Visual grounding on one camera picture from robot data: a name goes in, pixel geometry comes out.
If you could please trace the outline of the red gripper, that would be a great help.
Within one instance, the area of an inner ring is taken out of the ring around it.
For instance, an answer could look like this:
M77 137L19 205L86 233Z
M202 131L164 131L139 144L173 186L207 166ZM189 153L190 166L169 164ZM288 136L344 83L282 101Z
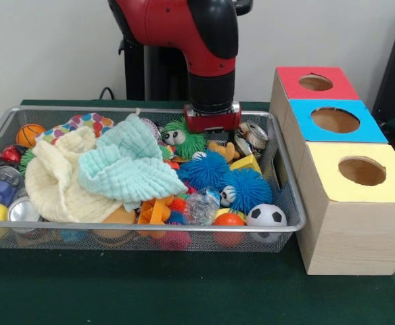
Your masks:
M241 122L241 106L234 101L230 109L216 114L198 112L191 104L184 105L184 117L191 133L229 131L228 142L235 143L235 130Z

